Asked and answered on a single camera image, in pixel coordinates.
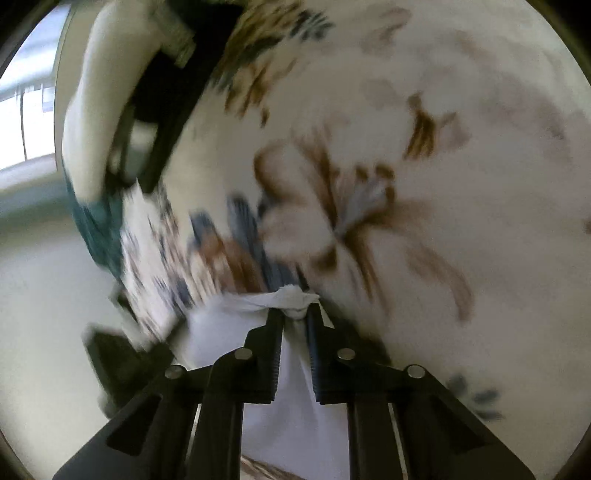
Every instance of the white cloth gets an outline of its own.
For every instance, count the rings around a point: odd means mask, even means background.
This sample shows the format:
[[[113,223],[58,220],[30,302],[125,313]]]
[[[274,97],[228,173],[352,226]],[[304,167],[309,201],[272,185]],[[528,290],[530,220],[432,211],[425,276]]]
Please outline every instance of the white cloth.
[[[264,325],[269,308],[283,310],[294,321],[284,328],[277,395],[271,405],[244,406],[242,453],[306,480],[347,480],[346,406],[316,403],[304,323],[297,321],[317,299],[295,286],[213,297],[190,315],[190,334],[177,354],[189,368],[211,365]]]
[[[64,168],[78,201],[100,198],[121,113],[162,44],[163,35],[140,2],[117,0],[97,16],[61,141]]]

